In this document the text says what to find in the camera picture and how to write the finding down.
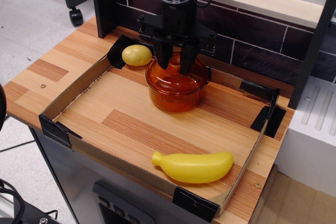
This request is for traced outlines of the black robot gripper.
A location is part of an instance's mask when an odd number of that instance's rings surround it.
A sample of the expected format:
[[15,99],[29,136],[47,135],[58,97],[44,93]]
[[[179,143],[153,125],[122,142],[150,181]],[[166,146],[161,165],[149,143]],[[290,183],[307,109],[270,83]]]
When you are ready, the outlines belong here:
[[199,53],[213,55],[217,33],[196,18],[194,1],[185,5],[162,3],[160,15],[141,15],[139,34],[151,41],[157,62],[166,69],[173,55],[173,47],[182,48],[180,73],[188,74]]

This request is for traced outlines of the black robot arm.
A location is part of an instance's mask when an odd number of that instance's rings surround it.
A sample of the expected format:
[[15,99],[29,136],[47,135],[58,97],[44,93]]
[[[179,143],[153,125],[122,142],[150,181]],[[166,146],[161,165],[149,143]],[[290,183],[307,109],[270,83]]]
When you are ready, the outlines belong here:
[[139,35],[150,41],[159,66],[166,69],[173,48],[180,48],[181,74],[189,73],[200,53],[213,55],[217,33],[201,24],[196,18],[200,5],[197,0],[160,0],[159,15],[141,15]]

